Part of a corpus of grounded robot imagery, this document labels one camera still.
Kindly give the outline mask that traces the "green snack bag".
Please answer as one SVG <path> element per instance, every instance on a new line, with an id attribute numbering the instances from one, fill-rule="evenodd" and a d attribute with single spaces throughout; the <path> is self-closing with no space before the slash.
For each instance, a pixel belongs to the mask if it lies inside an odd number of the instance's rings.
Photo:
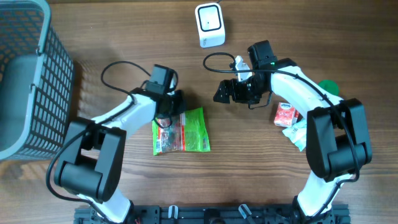
<path id="1" fill-rule="evenodd" d="M 168 152 L 210 152 L 203 108 L 152 122 L 153 155 Z"/>

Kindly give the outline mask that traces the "white red tissue packet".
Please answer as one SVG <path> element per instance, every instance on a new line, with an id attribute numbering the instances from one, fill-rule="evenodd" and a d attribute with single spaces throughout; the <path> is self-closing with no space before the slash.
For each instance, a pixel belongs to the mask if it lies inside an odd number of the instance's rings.
<path id="1" fill-rule="evenodd" d="M 289 128 L 296 120 L 295 114 L 296 109 L 291 104 L 280 102 L 275 114 L 274 124 L 276 126 Z"/>

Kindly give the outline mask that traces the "pale green wipes packet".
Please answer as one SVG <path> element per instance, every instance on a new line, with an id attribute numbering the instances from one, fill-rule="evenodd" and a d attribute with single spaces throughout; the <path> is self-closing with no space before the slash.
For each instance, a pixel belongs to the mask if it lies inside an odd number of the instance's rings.
<path id="1" fill-rule="evenodd" d="M 307 145 L 307 120 L 301 119 L 290 128 L 285 128 L 282 133 L 302 152 Z"/>

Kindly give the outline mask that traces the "green lid spice jar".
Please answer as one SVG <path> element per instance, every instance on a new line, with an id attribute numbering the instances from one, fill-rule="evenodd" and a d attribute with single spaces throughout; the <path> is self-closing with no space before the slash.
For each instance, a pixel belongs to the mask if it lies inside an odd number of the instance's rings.
<path id="1" fill-rule="evenodd" d="M 333 80 L 322 80 L 318 83 L 318 86 L 325 90 L 328 93 L 328 96 L 339 95 L 340 88 Z"/>

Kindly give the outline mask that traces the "red tube packet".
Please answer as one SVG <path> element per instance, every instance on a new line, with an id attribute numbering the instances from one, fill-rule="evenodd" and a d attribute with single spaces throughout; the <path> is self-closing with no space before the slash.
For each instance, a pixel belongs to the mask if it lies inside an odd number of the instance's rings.
<path id="1" fill-rule="evenodd" d="M 294 114 L 294 117 L 293 117 L 293 123 L 294 124 L 297 122 L 299 116 L 300 116 L 300 113 L 297 110 L 295 110 L 295 114 Z"/>

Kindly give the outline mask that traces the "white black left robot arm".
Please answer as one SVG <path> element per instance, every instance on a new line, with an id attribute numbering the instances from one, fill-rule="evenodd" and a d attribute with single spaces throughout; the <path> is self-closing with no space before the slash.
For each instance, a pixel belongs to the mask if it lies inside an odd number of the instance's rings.
<path id="1" fill-rule="evenodd" d="M 135 223 L 134 204 L 119 190 L 126 140 L 156 118 L 170 118 L 185 109 L 183 91 L 156 92 L 135 88 L 108 113 L 78 118 L 47 169 L 46 184 L 71 194 L 59 196 L 87 203 L 105 223 Z"/>

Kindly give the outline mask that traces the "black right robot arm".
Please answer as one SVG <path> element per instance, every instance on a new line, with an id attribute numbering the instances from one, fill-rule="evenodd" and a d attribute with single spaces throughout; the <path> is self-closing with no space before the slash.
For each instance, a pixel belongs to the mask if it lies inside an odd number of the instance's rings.
<path id="1" fill-rule="evenodd" d="M 298 109 L 307 123 L 305 153 L 311 172 L 292 202 L 288 219 L 291 223 L 325 220 L 342 186 L 355 183 L 362 166 L 372 159 L 363 104 L 327 92 L 289 58 L 253 60 L 251 69 L 237 65 L 230 65 L 231 72 L 249 76 L 221 81 L 213 100 L 251 106 L 268 93 Z"/>

